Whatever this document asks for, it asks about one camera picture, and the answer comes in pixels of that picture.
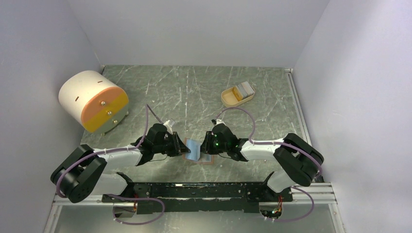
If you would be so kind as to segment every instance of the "metal frame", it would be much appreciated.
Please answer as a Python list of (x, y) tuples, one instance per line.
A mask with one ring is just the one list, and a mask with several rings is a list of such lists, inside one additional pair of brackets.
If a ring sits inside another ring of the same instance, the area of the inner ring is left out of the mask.
[[(303, 139), (311, 145), (308, 128), (306, 127), (305, 119), (303, 117), (302, 109), (300, 107), (299, 98), (295, 89), (293, 82), (291, 70), (285, 71), (287, 79), (289, 82), (289, 88), (292, 92), (292, 98), (294, 100), (294, 105), (296, 113), (298, 115), (299, 124), (301, 126)], [(337, 233), (345, 233), (345, 228), (339, 213), (338, 203), (335, 198), (335, 194), (332, 189), (331, 183), (312, 183), (310, 187), (296, 186), (304, 191), (308, 192), (316, 204), (328, 204), (332, 221)], [(294, 204), (311, 204), (308, 196), (297, 191), (292, 190), (293, 201), (284, 202), (284, 205), (294, 205)], [(60, 217), (60, 212), (63, 206), (133, 206), (133, 203), (102, 203), (102, 195), (93, 195), (87, 197), (85, 200), (79, 203), (71, 203), (68, 199), (63, 199), (57, 195), (54, 197), (52, 208), (50, 211), (49, 219), (47, 221), (44, 233), (53, 233), (56, 228), (56, 224)], [(277, 202), (260, 202), (259, 205), (276, 205)]]
[(309, 145), (312, 145), (312, 142), (310, 141), (310, 137), (309, 137), (308, 128), (306, 126), (305, 118), (303, 117), (302, 108), (300, 107), (300, 102), (299, 102), (299, 98), (297, 96), (297, 92), (296, 92), (295, 84), (293, 82), (292, 74), (290, 72), (287, 72), (286, 75), (288, 76), (289, 88), (291, 89), (291, 92), (292, 92), (292, 98), (294, 100), (293, 103), (295, 105), (296, 114), (298, 116), (299, 124), (301, 126), (303, 139)]

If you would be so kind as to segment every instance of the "wooden tray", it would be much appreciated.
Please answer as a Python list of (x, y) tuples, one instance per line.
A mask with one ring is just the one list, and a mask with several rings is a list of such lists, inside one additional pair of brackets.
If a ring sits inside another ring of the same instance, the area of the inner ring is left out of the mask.
[(253, 89), (253, 91), (254, 91), (254, 94), (251, 95), (251, 96), (249, 96), (249, 97), (247, 97), (247, 98), (245, 98), (245, 99), (243, 99), (243, 100), (241, 100), (241, 101), (238, 101), (238, 99), (236, 99), (235, 95), (234, 95), (233, 92), (232, 92), (233, 88), (234, 88), (234, 87), (231, 87), (231, 88), (229, 88), (229, 89), (227, 89), (227, 90), (224, 90), (224, 91), (222, 92), (222, 103), (223, 103), (223, 105), (226, 106), (226, 107), (236, 107), (236, 106), (239, 106), (239, 105), (241, 105), (241, 104), (243, 104), (243, 103), (245, 103), (245, 102), (253, 99), (253, 96), (255, 96), (255, 94), (256, 94), (255, 89), (253, 89), (253, 87), (252, 87), (252, 89)]

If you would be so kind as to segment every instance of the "blue cloth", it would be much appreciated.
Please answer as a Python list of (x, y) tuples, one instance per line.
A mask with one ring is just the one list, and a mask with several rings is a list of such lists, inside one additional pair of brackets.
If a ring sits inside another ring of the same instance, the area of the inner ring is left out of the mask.
[(187, 139), (186, 146), (190, 149), (190, 153), (185, 155), (186, 159), (198, 161), (200, 159), (200, 145), (195, 140)]

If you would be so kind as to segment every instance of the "white wall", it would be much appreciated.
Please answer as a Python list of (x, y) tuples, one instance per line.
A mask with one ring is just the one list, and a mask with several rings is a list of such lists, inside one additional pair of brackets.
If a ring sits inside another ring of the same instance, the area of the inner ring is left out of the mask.
[(0, 0), (0, 232), (43, 232), (54, 169), (81, 126), (60, 107), (60, 86), (99, 62), (65, 0)]
[(102, 64), (293, 67), (329, 0), (69, 0)]
[(294, 78), (348, 232), (412, 231), (412, 2), (331, 0)]

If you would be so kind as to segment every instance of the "gray marble surface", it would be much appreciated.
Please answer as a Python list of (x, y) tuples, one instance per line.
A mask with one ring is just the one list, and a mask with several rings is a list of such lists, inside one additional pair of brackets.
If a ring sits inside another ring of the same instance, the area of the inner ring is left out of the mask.
[[(193, 67), (193, 66), (106, 66), (103, 75), (123, 88), (130, 101), (129, 116), (105, 136), (85, 132), (82, 143), (93, 148), (126, 146), (142, 136), (144, 104), (163, 120), (173, 118), (180, 138), (202, 141), (212, 120), (224, 105), (221, 92), (243, 81), (256, 90), (254, 98), (240, 107), (256, 119), (255, 140), (271, 140), (287, 133), (301, 135), (298, 116), (287, 76), (282, 68)], [(221, 117), (237, 137), (248, 137), (252, 121), (239, 110)], [(150, 115), (149, 126), (156, 123)], [(154, 159), (165, 155), (157, 154)], [(276, 161), (236, 162), (215, 156), (213, 164), (196, 164), (182, 157), (123, 167), (135, 182), (239, 182), (262, 181), (280, 169)]]

